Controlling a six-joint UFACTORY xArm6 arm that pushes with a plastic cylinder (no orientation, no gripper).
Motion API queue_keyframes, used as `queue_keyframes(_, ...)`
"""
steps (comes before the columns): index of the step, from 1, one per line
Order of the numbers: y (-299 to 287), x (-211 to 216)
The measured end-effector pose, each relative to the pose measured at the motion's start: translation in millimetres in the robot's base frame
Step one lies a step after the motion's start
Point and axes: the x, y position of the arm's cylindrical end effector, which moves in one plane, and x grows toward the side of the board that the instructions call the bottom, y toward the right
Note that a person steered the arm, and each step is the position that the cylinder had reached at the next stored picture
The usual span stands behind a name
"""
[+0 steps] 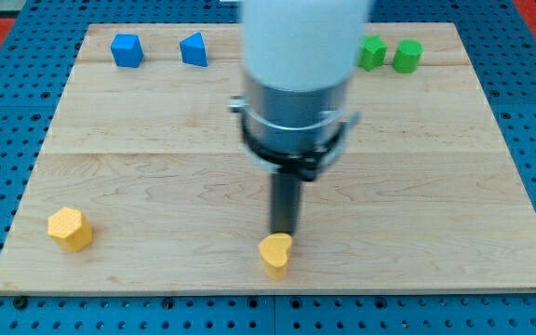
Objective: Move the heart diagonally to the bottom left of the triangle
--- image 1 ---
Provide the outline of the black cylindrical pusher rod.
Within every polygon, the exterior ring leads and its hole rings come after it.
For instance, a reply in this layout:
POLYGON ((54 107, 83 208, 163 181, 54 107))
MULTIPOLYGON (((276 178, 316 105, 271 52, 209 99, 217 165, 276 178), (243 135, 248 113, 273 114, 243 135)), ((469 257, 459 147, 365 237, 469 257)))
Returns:
POLYGON ((276 173, 271 176, 270 231, 293 235, 297 230, 302 202, 302 182, 297 176, 276 173))

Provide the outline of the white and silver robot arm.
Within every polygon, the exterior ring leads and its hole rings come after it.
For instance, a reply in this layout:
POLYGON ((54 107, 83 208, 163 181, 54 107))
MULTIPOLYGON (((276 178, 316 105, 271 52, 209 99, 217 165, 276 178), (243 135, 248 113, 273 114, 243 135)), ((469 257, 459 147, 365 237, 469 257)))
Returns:
POLYGON ((302 184, 344 152, 359 114, 347 88, 369 0, 243 1, 243 88, 231 100, 246 153, 271 175, 269 230, 294 234, 302 184))

